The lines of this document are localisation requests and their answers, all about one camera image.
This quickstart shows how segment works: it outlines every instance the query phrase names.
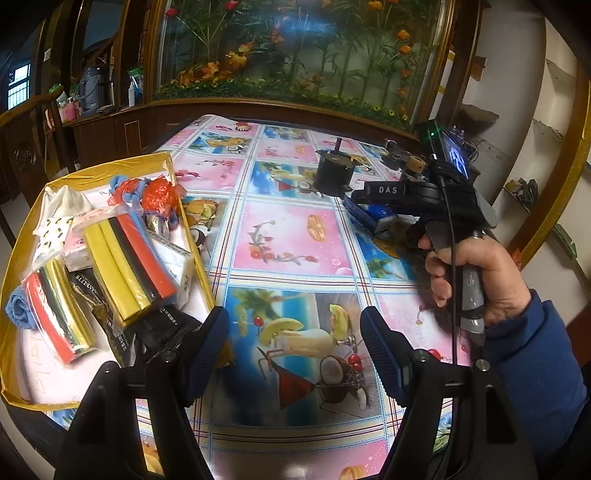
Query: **hand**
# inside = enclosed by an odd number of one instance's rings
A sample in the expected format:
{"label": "hand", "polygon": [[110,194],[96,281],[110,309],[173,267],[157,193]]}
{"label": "hand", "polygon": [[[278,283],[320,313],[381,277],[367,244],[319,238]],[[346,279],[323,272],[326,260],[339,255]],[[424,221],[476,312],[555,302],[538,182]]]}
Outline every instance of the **hand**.
{"label": "hand", "polygon": [[[419,240],[418,247],[433,249],[427,235]],[[501,244],[488,236],[461,241],[456,247],[456,265],[467,263],[482,268],[482,283],[488,300],[485,304],[485,325],[490,326],[523,313],[530,303],[531,294],[519,269]],[[446,265],[451,264],[451,248],[443,248],[438,254],[430,251],[425,259],[425,269],[431,274],[431,290],[438,307],[444,307],[452,297],[452,286],[444,278]]]}

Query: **finger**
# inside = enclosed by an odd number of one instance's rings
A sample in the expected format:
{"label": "finger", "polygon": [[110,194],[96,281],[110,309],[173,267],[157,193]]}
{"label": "finger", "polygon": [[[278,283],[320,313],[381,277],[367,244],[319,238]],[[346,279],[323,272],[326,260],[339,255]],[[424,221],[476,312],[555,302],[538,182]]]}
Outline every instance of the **finger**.
{"label": "finger", "polygon": [[431,239],[426,233],[418,241],[418,247],[422,250],[433,250],[433,244],[431,243]]}
{"label": "finger", "polygon": [[445,278],[431,277],[431,291],[445,300],[452,297],[452,286]]}
{"label": "finger", "polygon": [[439,307],[439,308],[443,308],[445,305],[447,305],[447,300],[444,298],[441,298],[439,295],[435,295],[433,294],[433,300],[435,300],[435,304]]}
{"label": "finger", "polygon": [[[466,238],[456,246],[456,265],[475,265],[485,270],[497,270],[499,249],[503,247],[490,237]],[[437,256],[444,263],[452,264],[452,249],[442,248]]]}
{"label": "finger", "polygon": [[425,258],[425,270],[431,275],[442,277],[445,275],[446,265],[438,258],[435,252],[431,251],[427,254],[427,258]]}

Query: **window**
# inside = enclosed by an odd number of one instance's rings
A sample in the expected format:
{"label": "window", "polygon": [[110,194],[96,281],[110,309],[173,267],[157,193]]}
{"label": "window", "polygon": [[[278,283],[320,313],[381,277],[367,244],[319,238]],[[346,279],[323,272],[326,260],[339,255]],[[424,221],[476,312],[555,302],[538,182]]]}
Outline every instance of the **window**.
{"label": "window", "polygon": [[31,64],[28,63],[8,74],[8,108],[12,108],[29,98],[29,77]]}

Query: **white bottle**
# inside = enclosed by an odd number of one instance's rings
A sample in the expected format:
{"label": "white bottle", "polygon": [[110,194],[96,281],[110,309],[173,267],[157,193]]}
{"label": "white bottle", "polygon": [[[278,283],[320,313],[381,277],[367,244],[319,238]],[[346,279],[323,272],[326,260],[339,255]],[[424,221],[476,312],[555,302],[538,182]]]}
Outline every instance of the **white bottle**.
{"label": "white bottle", "polygon": [[129,90],[127,90],[127,96],[129,97],[129,106],[135,106],[135,89],[134,83],[129,83]]}

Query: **display screen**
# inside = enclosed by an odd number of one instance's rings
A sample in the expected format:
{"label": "display screen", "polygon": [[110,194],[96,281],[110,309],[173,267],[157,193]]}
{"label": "display screen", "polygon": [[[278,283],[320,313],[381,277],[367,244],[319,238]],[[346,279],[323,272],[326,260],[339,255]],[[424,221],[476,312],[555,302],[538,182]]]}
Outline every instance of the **display screen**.
{"label": "display screen", "polygon": [[469,178],[462,148],[447,133],[442,132],[441,136],[443,137],[443,147],[447,160],[453,164],[458,172]]}

